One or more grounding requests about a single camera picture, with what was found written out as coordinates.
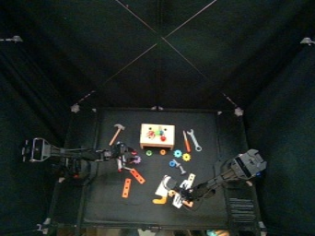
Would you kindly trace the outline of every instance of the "toy hammer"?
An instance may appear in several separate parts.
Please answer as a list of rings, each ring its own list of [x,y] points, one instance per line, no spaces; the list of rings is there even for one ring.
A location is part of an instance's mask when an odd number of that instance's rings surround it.
[[[125,130],[125,126],[123,126],[122,124],[115,124],[114,126],[118,128],[118,131],[117,131],[117,133],[115,133],[115,135],[114,135],[114,138],[113,138],[113,141],[111,141],[111,143],[110,143],[110,146],[114,145],[114,142],[115,142],[115,139],[117,139],[117,137],[118,137],[118,135],[119,135],[121,130]]]

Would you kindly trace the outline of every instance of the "orange toy piece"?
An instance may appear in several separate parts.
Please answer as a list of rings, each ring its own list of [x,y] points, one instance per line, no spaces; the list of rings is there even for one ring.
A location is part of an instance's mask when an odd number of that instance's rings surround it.
[[[162,154],[162,155],[166,154],[166,150],[165,150],[165,149],[161,150],[161,154]]]
[[[122,194],[122,197],[125,198],[129,198],[130,190],[131,190],[131,183],[133,183],[133,179],[127,178],[125,181],[123,194]]]
[[[131,174],[142,184],[146,182],[143,176],[139,174],[139,172],[135,169],[131,170]]]

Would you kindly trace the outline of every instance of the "yellow toy piece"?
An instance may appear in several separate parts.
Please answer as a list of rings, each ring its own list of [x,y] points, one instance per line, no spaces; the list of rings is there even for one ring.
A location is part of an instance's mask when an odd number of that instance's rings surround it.
[[[182,159],[184,159],[185,161],[190,161],[190,160],[192,160],[192,154],[185,153],[185,154],[182,155]]]

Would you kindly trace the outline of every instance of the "blue toy piece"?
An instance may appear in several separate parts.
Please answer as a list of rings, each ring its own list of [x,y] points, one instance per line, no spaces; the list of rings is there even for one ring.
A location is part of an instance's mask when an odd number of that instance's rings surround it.
[[[174,160],[170,161],[170,167],[176,167],[177,166],[177,163]]]
[[[176,150],[174,151],[174,156],[176,156],[176,158],[181,158],[182,157],[182,151],[181,150]]]

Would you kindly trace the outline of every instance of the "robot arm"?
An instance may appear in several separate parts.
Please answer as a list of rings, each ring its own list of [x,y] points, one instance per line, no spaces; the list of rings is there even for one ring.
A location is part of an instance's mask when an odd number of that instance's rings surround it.
[[[193,206],[194,202],[201,198],[212,197],[216,194],[216,189],[230,181],[250,180],[261,171],[266,169],[268,162],[262,159],[260,152],[250,149],[245,154],[226,162],[226,170],[206,183],[201,183],[193,188],[185,189],[174,184],[166,183],[168,190],[172,195],[178,193],[182,197],[182,202],[188,206]]]

